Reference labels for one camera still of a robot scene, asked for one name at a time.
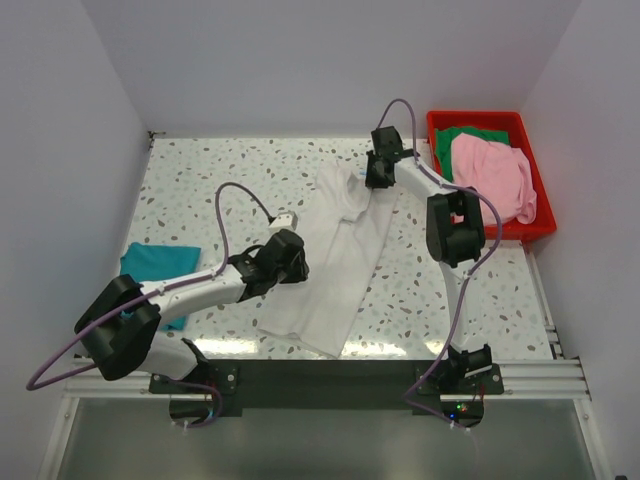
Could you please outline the white t shirt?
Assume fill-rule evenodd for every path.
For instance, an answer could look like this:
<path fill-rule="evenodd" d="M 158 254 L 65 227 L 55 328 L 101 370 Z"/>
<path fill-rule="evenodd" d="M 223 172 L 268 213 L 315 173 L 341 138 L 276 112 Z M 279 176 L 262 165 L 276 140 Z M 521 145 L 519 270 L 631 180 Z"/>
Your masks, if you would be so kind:
<path fill-rule="evenodd" d="M 308 278 L 267 295 L 261 332 L 338 357 L 382 254 L 397 201 L 394 189 L 371 190 L 350 169 L 322 166 L 296 233 L 304 240 Z"/>

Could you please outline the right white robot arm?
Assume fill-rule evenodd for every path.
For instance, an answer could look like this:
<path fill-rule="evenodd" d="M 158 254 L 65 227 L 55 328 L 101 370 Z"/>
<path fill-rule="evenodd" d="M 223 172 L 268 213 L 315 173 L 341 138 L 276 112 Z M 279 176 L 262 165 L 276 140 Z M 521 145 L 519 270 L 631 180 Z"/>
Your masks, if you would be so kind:
<path fill-rule="evenodd" d="M 474 268 L 480 264 L 486 237 L 477 193 L 448 183 L 403 146 L 393 127 L 371 132 L 365 185 L 385 189 L 400 185 L 420 200 L 426 211 L 426 247 L 442 272 L 450 314 L 445 369 L 448 386 L 469 392 L 492 364 L 491 349 L 481 331 L 479 295 L 472 291 Z"/>

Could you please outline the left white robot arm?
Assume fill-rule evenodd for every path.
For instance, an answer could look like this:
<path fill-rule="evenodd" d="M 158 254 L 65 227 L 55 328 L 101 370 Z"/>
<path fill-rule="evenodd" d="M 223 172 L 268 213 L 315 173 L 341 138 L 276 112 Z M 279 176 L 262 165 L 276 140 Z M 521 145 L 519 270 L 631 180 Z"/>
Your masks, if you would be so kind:
<path fill-rule="evenodd" d="M 280 283 L 304 282 L 308 273 L 303 239 L 280 230 L 265 245 L 231 256 L 224 267 L 146 283 L 120 275 L 74 332 L 107 381 L 143 371 L 196 392 L 207 380 L 206 357 L 193 341 L 168 338 L 160 328 L 201 310 L 261 297 Z"/>

